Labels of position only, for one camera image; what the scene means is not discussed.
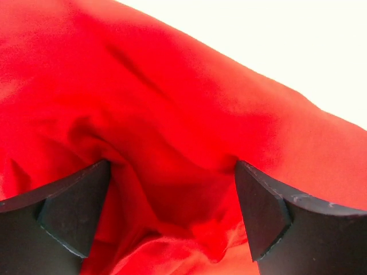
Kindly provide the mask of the red t-shirt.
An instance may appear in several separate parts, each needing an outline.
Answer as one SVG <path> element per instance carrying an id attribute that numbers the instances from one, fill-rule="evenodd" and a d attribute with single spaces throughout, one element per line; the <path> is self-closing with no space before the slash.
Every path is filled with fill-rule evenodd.
<path id="1" fill-rule="evenodd" d="M 1 198 L 107 159 L 82 274 L 257 274 L 244 160 L 366 209 L 366 131 L 116 1 L 1 2 Z"/>

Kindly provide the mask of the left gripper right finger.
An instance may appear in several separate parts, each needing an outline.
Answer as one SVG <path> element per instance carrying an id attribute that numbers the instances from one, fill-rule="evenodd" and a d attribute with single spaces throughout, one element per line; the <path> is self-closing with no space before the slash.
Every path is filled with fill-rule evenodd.
<path id="1" fill-rule="evenodd" d="M 260 274 L 365 274 L 366 212 L 284 184 L 239 161 L 235 184 Z"/>

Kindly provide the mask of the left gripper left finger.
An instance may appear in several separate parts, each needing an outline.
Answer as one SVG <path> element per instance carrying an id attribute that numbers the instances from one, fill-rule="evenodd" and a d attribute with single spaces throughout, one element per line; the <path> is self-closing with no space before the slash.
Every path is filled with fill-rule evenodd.
<path id="1" fill-rule="evenodd" d="M 79 274 L 110 183 L 102 160 L 1 201 L 1 274 Z"/>

